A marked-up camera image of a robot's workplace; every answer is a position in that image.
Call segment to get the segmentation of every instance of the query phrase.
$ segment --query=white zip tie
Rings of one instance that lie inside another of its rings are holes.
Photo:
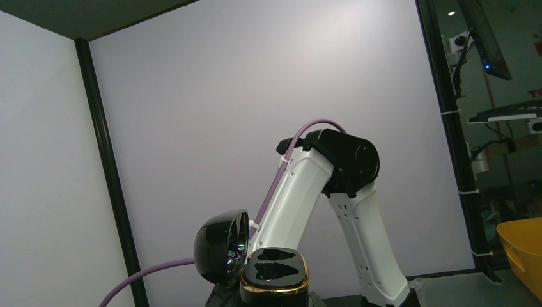
[[[480,193],[480,190],[479,189],[476,189],[474,191],[468,191],[468,192],[461,192],[461,191],[458,191],[459,194],[461,195],[468,195],[468,194],[477,194],[477,193]]]
[[[286,162],[286,163],[288,163],[288,164],[291,164],[291,159],[290,159],[290,161],[288,161],[288,160],[286,160],[284,157],[281,157],[281,161]]]
[[[442,112],[440,115],[448,115],[448,114],[454,114],[461,112],[461,109],[457,109],[455,111],[448,111],[448,112]]]
[[[470,251],[474,256],[477,256],[477,257],[485,257],[485,256],[493,256],[493,252],[489,252],[489,253],[483,253],[483,254],[477,254],[473,251]]]
[[[249,220],[249,228],[255,228],[257,231],[259,231],[261,229],[261,226],[254,223],[254,221],[252,219]]]

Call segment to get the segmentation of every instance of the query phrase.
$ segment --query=basket handle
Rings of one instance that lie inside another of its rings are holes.
[[[508,256],[508,259],[510,259],[511,262],[513,262],[518,269],[522,270],[522,272],[525,272],[525,267],[523,266],[523,262],[521,261],[520,257],[515,251],[515,248],[511,246],[508,243],[504,244],[504,251],[506,252],[506,256]]]

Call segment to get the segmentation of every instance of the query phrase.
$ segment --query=yellow basket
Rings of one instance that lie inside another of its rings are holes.
[[[542,217],[501,223],[497,232],[512,271],[542,301]]]

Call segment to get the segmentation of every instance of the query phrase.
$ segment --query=black pole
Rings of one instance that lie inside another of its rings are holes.
[[[96,133],[96,140],[98,141],[98,148],[100,149],[105,180],[107,182],[107,189],[109,190],[109,198],[111,199],[111,206],[115,217],[124,262],[126,263],[126,270],[128,275],[133,275],[139,272],[141,267],[139,266],[139,260],[137,258],[136,245],[134,244],[134,237],[132,236],[128,211],[126,210],[126,203],[122,193],[111,138],[109,137],[109,129],[107,128],[107,121],[105,120],[104,105],[100,95],[100,88],[98,87],[96,72],[94,71],[90,46],[87,40],[78,38],[75,40],[75,48],[77,49],[79,66],[81,67],[90,114],[94,124],[94,132]],[[135,305],[137,307],[149,306],[143,280],[140,279],[134,282],[131,284],[131,287]]]
[[[443,113],[457,111],[457,103],[449,76],[446,53],[440,37],[433,0],[416,0],[416,5],[429,56],[431,72],[433,73],[433,82],[437,90],[440,111]],[[463,130],[461,129],[459,114],[455,112],[444,115],[442,121],[452,157],[458,189],[461,192],[475,191],[474,174],[470,165],[467,144]],[[480,195],[477,193],[460,194],[460,200],[467,225],[470,247],[474,253],[485,255],[473,255],[476,270],[483,272],[492,281],[502,281],[495,275],[491,256],[487,255],[490,250],[480,212]]]

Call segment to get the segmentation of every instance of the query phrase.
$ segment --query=dark ceiling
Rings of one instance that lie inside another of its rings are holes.
[[[0,10],[62,36],[93,40],[196,0],[0,0]]]

